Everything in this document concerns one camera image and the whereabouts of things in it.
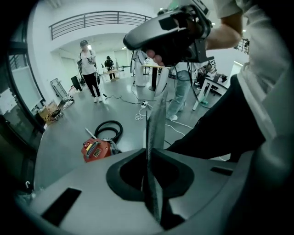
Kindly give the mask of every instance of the person's hand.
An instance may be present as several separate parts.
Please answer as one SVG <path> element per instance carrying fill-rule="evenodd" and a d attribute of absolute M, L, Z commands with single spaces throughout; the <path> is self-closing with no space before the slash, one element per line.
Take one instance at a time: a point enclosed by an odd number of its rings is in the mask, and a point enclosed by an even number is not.
<path fill-rule="evenodd" d="M 187 19 L 187 29 L 189 30 L 189 34 L 193 35 L 195 38 L 199 37 L 202 32 L 202 28 L 199 24 L 196 22 Z M 159 66 L 164 66 L 164 62 L 162 61 L 161 55 L 156 55 L 155 51 L 153 50 L 147 50 L 146 51 L 147 56 L 153 59 L 155 63 L 157 63 Z"/>

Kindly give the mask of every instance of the black hose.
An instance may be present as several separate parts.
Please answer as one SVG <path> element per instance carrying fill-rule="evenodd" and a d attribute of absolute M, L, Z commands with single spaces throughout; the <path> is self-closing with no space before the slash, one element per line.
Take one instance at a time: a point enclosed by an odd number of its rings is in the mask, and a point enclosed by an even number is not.
<path fill-rule="evenodd" d="M 116 128 L 114 128 L 114 127 L 104 127 L 104 128 L 101 128 L 100 129 L 100 127 L 103 126 L 106 123 L 114 123 L 114 124 L 117 124 L 119 126 L 119 131 Z M 103 123 L 101 123 L 96 128 L 95 133 L 94 133 L 94 136 L 96 136 L 98 138 L 99 133 L 101 133 L 102 131 L 105 131 L 105 130 L 112 130 L 112 131 L 114 131 L 116 133 L 116 136 L 114 136 L 113 138 L 111 138 L 111 140 L 114 143 L 116 143 L 119 140 L 119 137 L 121 136 L 121 134 L 123 132 L 123 126 L 118 121 L 114 121 L 114 120 L 103 122 Z"/>

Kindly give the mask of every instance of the handheld device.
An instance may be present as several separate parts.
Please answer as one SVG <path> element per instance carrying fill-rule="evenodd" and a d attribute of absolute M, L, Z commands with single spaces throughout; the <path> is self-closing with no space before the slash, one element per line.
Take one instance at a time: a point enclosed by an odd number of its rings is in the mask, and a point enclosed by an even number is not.
<path fill-rule="evenodd" d="M 124 45 L 129 50 L 154 50 L 168 67 L 178 62 L 202 63 L 213 59 L 206 56 L 205 48 L 211 23 L 205 16 L 204 4 L 193 2 L 139 25 L 126 34 Z M 197 34 L 191 34 L 190 24 L 197 24 Z"/>

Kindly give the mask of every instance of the gray floor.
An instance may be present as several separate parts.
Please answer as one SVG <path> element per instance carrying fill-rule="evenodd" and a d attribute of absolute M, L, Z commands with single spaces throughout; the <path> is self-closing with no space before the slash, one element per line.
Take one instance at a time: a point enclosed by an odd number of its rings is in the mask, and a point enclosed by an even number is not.
<path fill-rule="evenodd" d="M 149 82 L 146 87 L 133 86 L 133 91 L 139 99 L 153 100 L 153 92 L 148 89 L 151 76 L 147 76 Z M 136 97 L 131 92 L 134 78 L 121 78 L 117 81 L 104 84 L 104 92 L 107 96 L 122 96 L 126 101 L 137 102 Z M 169 91 L 168 100 L 174 96 L 174 80 L 169 79 L 167 89 Z M 75 103 L 64 110 L 64 117 L 58 122 L 48 126 L 43 134 L 39 147 L 37 162 L 35 167 L 35 189 L 46 188 L 60 177 L 64 176 L 74 168 L 85 164 L 81 149 L 83 143 L 89 139 L 85 131 L 87 127 L 94 133 L 96 127 L 107 120 L 119 121 L 123 128 L 123 134 L 118 141 L 118 148 L 121 151 L 129 151 L 143 147 L 143 131 L 145 129 L 145 119 L 135 120 L 135 115 L 140 110 L 140 105 L 129 104 L 115 98 L 109 98 L 103 103 L 93 103 L 88 89 L 74 95 Z M 209 95 L 207 101 L 209 105 L 217 102 L 219 96 Z M 184 110 L 178 113 L 178 122 L 193 127 L 201 116 L 208 109 L 198 106 L 196 111 L 192 110 L 195 97 L 190 90 L 187 98 L 187 105 Z M 189 128 L 167 120 L 167 124 L 172 125 L 176 130 L 186 134 Z M 114 133 L 105 131 L 99 136 L 113 137 Z M 182 137 L 172 128 L 166 126 L 165 139 L 173 143 Z"/>

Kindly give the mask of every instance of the person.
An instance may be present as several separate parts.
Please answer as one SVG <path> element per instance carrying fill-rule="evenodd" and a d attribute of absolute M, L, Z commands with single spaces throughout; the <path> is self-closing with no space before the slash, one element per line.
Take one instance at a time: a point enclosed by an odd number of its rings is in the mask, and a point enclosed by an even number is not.
<path fill-rule="evenodd" d="M 114 65 L 114 62 L 112 59 L 110 59 L 110 56 L 106 57 L 106 61 L 104 62 L 105 68 L 107 68 L 108 71 L 112 70 L 112 66 Z"/>
<path fill-rule="evenodd" d="M 198 70 L 203 64 L 191 64 L 191 69 L 193 71 Z M 175 67 L 173 67 L 173 71 L 176 72 L 176 90 L 175 96 L 173 100 L 170 102 L 170 105 L 166 111 L 166 118 L 172 121 L 176 121 L 178 119 L 177 113 L 182 111 L 184 106 L 186 105 L 186 99 L 191 87 L 190 83 L 190 75 L 188 72 L 188 63 L 186 62 L 179 62 Z"/>
<path fill-rule="evenodd" d="M 291 121 L 286 108 L 273 107 L 269 102 L 273 100 L 273 92 L 276 95 L 277 90 L 288 92 L 280 84 L 290 84 L 292 60 L 271 19 L 253 1 L 214 0 L 214 4 L 221 24 L 211 29 L 206 49 L 238 45 L 242 38 L 244 15 L 248 18 L 247 32 L 251 36 L 249 62 L 244 64 L 238 75 L 232 76 L 228 91 L 199 119 L 194 129 L 167 150 L 206 159 L 231 154 L 230 161 L 237 162 L 242 153 L 255 150 L 265 140 L 293 133 L 287 128 Z M 187 25 L 191 34 L 196 35 L 201 30 L 195 22 L 187 20 Z M 162 57 L 156 55 L 152 48 L 147 50 L 147 55 L 164 66 Z"/>
<path fill-rule="evenodd" d="M 134 51 L 132 56 L 132 61 L 135 62 L 135 73 L 136 73 L 135 84 L 137 86 L 143 87 L 146 85 L 146 81 L 143 75 L 143 67 L 142 67 L 142 64 L 145 62 L 146 58 L 147 58 L 146 53 L 141 50 Z"/>
<path fill-rule="evenodd" d="M 79 54 L 78 65 L 81 69 L 84 80 L 87 83 L 87 86 L 89 87 L 89 90 L 94 98 L 94 103 L 97 103 L 97 101 L 101 102 L 102 98 L 100 96 L 97 78 L 95 76 L 96 53 L 94 50 L 89 50 L 88 42 L 86 40 L 80 42 L 80 47 L 82 51 Z M 98 98 L 95 95 L 93 87 L 95 87 Z"/>

